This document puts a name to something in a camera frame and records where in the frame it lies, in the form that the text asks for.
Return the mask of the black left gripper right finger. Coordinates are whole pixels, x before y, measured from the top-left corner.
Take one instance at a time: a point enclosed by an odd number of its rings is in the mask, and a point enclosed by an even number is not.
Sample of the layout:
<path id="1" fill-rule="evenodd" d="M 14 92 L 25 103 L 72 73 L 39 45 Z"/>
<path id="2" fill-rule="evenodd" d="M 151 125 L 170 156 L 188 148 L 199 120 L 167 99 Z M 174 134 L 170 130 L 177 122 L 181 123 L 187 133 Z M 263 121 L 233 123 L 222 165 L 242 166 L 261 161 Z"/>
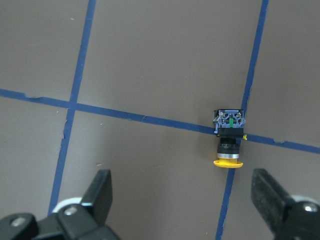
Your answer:
<path id="1" fill-rule="evenodd" d="M 294 198 L 264 168 L 255 168 L 251 178 L 251 201 L 271 232 L 276 233 L 296 204 Z"/>

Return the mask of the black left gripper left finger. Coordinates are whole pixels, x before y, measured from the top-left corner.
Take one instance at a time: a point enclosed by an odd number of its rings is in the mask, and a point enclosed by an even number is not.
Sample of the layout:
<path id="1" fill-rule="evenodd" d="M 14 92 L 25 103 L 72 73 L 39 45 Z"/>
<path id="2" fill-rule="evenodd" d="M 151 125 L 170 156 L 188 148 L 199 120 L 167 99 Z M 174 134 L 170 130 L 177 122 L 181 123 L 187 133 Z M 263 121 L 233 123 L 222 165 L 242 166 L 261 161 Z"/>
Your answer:
<path id="1" fill-rule="evenodd" d="M 85 207 L 99 225 L 106 223 L 112 206 L 112 175 L 109 169 L 99 170 L 83 195 Z"/>

